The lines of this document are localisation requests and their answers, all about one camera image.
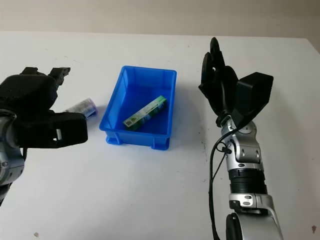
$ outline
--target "white table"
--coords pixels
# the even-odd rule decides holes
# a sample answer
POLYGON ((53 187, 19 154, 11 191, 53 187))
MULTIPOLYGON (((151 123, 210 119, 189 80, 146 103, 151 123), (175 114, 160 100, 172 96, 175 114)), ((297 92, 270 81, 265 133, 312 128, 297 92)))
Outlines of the white table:
MULTIPOLYGON (((24 173, 0 208, 0 239, 212 239, 208 159, 220 129, 198 90, 210 39, 0 32, 1 80, 26 66, 43 73, 71 67, 53 109, 91 97, 101 113, 88 123, 86 143, 29 150, 24 173), (105 142, 98 125, 123 65, 178 72, 169 150, 105 142)), ((312 226, 320 227, 320 55, 306 39, 217 39, 238 77, 274 76, 270 103, 255 119, 268 191, 285 239, 319 239, 312 226)), ((215 189, 224 239, 230 212, 225 165, 215 189)))

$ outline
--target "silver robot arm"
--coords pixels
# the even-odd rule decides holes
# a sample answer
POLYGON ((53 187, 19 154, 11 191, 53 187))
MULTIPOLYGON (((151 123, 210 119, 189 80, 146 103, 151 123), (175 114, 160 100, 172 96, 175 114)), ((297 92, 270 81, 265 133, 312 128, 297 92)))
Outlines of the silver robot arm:
POLYGON ((273 76, 254 72, 238 79, 232 67, 225 65, 217 39, 204 56, 199 89, 217 115, 216 125, 222 137, 210 155, 209 211, 214 240, 220 240, 214 211, 215 176, 226 157, 230 179, 229 206, 234 213, 226 218, 227 240, 282 240, 273 199, 267 192, 261 150, 252 120, 268 104, 273 76), (224 153, 213 174, 214 153, 224 153))
MULTIPOLYGON (((231 119, 222 135, 236 127, 231 119)), ((224 139, 230 154, 226 165, 230 179, 229 205, 235 213, 226 219, 227 240, 283 240, 273 198, 267 192, 260 146, 253 121, 224 139)))

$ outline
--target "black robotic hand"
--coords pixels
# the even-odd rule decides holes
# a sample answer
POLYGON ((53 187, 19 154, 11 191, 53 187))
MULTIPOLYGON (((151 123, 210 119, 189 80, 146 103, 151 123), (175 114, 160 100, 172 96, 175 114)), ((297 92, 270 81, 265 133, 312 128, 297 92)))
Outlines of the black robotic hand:
POLYGON ((84 115, 50 110, 69 71, 53 68, 45 75, 26 67, 0 84, 0 205, 24 170, 28 148, 62 148, 87 141, 84 115))
POLYGON ((227 116, 237 127, 248 124, 269 102, 272 84, 272 76, 259 72, 238 80, 233 68, 225 65, 217 39, 212 38, 210 52, 203 59, 199 89, 218 116, 218 127, 227 116))

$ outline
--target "black wire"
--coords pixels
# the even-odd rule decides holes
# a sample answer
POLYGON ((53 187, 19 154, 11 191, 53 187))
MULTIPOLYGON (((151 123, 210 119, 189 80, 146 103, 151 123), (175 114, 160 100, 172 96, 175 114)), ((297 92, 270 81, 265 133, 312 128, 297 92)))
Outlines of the black wire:
POLYGON ((214 175, 213 175, 213 161, 214 161, 214 155, 215 155, 215 151, 218 150, 218 145, 220 143, 223 143, 222 141, 234 134, 235 132, 237 132, 239 129, 241 129, 242 126, 237 127, 236 129, 227 132, 226 134, 224 134, 223 136, 221 136, 213 145, 213 148, 211 150, 211 154, 210 154, 210 170, 209 170, 209 212, 210 212, 210 218, 211 218, 211 226, 212 226, 212 234, 213 234, 213 239, 214 240, 220 240, 218 233, 217 233, 217 229, 216 229, 216 221, 215 221, 215 210, 214 210, 214 196, 213 196, 213 183, 214 183, 214 178, 218 173, 218 170, 220 169, 220 166, 226 156, 226 152, 223 155, 223 158, 221 159, 214 175))

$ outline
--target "blue storage tray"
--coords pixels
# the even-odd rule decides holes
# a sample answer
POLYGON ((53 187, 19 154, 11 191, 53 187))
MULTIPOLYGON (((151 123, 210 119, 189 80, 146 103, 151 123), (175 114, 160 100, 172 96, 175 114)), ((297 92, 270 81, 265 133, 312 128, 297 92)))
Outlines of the blue storage tray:
POLYGON ((153 149, 169 147, 174 110, 177 72, 174 70, 124 66, 100 123, 108 144, 135 144, 153 149), (166 108, 136 131, 126 129, 123 121, 151 101, 164 96, 166 108))

